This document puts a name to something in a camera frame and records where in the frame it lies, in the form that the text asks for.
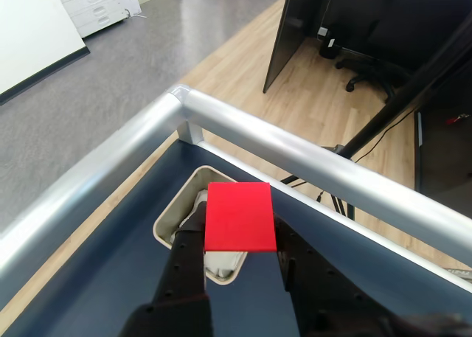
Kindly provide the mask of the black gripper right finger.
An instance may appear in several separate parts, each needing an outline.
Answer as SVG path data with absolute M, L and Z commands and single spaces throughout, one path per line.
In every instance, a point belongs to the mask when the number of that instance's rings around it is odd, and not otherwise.
M 275 216 L 277 258 L 301 336 L 393 336 L 392 314 Z

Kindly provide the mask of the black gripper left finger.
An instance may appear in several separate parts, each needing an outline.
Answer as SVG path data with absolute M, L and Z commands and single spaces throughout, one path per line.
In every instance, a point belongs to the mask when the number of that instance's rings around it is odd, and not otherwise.
M 206 207 L 200 203 L 176 232 L 152 301 L 129 316 L 121 336 L 213 335 L 204 269 Z

